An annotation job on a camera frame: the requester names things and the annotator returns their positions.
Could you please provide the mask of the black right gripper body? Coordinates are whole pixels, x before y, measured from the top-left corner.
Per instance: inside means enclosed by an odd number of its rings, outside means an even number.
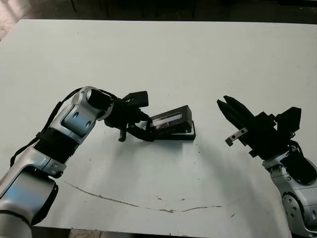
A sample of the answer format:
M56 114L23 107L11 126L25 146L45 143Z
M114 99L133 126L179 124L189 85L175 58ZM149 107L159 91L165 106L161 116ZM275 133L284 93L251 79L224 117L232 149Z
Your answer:
M229 136L225 142L232 146L238 140L249 146L249 154L262 160L271 159L288 150L292 138L292 112L285 111L276 116L265 112L256 115L246 127Z

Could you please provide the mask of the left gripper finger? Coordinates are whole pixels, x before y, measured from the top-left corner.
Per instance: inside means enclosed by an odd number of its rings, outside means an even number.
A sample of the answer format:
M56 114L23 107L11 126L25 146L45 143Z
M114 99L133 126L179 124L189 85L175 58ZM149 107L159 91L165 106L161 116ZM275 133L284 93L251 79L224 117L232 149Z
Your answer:
M143 141L153 142L155 140L154 135L150 131L144 130L136 125L127 127L127 132Z
M141 110L138 111L138 117L140 121L147 121L148 123L152 122L152 119Z

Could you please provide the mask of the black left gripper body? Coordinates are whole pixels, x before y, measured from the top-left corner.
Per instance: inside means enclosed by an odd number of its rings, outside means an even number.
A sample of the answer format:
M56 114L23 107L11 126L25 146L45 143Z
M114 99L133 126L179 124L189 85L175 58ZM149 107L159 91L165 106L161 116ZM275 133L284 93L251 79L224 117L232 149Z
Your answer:
M141 122L138 117L139 110L138 107L128 106L122 100L113 101L111 113L104 119L104 123L108 127L120 130L119 142L126 140L127 127Z

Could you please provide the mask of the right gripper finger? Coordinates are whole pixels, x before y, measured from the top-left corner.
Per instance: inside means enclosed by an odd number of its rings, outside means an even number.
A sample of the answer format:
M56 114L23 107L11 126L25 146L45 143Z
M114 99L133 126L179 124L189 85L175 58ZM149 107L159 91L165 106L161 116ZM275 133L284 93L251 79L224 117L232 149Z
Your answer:
M237 129L244 128L248 122L255 118L247 107L235 98L227 95L223 97L226 102L223 114Z
M236 99L217 100L217 105L225 118L238 130L246 127L248 109Z

